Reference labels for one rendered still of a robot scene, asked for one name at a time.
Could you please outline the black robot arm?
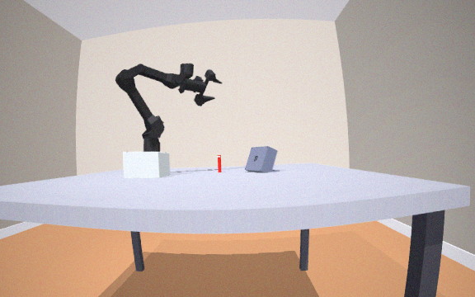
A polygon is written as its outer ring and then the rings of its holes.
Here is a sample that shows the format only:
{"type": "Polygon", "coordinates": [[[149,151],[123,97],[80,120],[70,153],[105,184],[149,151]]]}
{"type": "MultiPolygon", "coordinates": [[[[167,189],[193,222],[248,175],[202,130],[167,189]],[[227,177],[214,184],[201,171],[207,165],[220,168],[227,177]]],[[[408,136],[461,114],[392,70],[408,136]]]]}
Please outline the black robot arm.
{"type": "Polygon", "coordinates": [[[151,113],[141,94],[139,94],[139,90],[136,89],[134,77],[137,75],[143,75],[152,80],[155,79],[170,89],[180,86],[177,90],[182,94],[185,90],[191,92],[194,89],[195,81],[189,79],[194,75],[194,64],[181,64],[179,74],[164,73],[143,64],[138,64],[128,70],[120,71],[115,77],[116,84],[129,95],[129,99],[132,100],[137,111],[143,117],[146,128],[145,132],[142,133],[143,151],[160,152],[159,139],[164,131],[164,122],[160,119],[159,115],[155,116],[151,113]]]}

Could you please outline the grey-blue flat panel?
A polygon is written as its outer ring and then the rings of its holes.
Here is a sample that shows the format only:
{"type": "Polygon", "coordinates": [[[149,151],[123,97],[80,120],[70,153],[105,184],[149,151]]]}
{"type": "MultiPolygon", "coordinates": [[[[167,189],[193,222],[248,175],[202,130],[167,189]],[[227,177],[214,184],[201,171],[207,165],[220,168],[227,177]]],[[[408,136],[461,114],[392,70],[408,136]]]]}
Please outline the grey-blue flat panel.
{"type": "Polygon", "coordinates": [[[277,150],[269,147],[252,147],[245,170],[248,172],[279,172],[280,170],[273,170],[277,150]]]}

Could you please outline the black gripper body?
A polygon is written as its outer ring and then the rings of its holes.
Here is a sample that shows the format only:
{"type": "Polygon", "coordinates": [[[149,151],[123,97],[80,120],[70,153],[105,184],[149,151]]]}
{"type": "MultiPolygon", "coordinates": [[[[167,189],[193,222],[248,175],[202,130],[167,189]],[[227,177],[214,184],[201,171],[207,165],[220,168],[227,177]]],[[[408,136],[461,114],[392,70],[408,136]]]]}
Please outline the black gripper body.
{"type": "Polygon", "coordinates": [[[195,99],[194,99],[194,102],[196,103],[197,106],[202,106],[203,105],[204,98],[202,96],[205,92],[205,89],[206,89],[206,86],[208,85],[208,82],[209,81],[212,82],[214,80],[215,73],[211,69],[207,69],[207,71],[205,73],[205,77],[206,77],[206,79],[205,79],[204,82],[193,79],[195,81],[195,85],[194,85],[194,89],[192,91],[193,92],[199,92],[199,94],[196,94],[195,99]]]}

